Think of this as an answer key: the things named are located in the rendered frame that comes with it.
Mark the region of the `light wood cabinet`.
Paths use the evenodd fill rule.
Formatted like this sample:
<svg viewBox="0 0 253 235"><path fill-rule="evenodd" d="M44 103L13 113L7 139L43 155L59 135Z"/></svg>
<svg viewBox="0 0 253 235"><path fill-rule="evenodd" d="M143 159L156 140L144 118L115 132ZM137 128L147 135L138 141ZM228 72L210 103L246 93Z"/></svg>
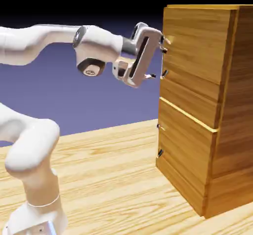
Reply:
<svg viewBox="0 0 253 235"><path fill-rule="evenodd" d="M156 166L211 218L253 202L253 4L168 5Z"/></svg>

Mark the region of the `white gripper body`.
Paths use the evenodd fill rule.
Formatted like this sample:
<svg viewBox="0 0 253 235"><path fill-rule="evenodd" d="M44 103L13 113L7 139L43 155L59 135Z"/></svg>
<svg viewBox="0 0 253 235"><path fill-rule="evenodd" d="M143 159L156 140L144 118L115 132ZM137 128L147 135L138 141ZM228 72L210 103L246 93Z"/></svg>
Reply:
<svg viewBox="0 0 253 235"><path fill-rule="evenodd" d="M136 59L125 71L125 84L138 88L145 79L149 64L158 47L162 32L149 26L135 26L131 41L136 48Z"/></svg>

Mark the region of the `small wooden cabinet door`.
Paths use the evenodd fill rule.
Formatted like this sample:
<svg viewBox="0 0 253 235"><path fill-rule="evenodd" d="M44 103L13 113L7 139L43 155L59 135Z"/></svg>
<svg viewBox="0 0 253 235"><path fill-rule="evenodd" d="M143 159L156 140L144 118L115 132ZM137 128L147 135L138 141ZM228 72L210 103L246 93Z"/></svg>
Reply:
<svg viewBox="0 0 253 235"><path fill-rule="evenodd" d="M157 168L203 216L207 198L209 164L217 130L212 129L163 97L158 123L164 127L166 151L156 159Z"/></svg>

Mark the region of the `large wooden cabinet door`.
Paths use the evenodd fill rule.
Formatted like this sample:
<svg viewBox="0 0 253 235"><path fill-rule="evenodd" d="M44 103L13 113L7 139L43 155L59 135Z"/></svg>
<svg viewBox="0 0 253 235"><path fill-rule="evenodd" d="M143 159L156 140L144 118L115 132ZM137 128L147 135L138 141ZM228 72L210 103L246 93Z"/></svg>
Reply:
<svg viewBox="0 0 253 235"><path fill-rule="evenodd" d="M237 12L236 8L164 10L164 35L171 44L164 56L168 74L161 80L160 95L212 129L218 127Z"/></svg>

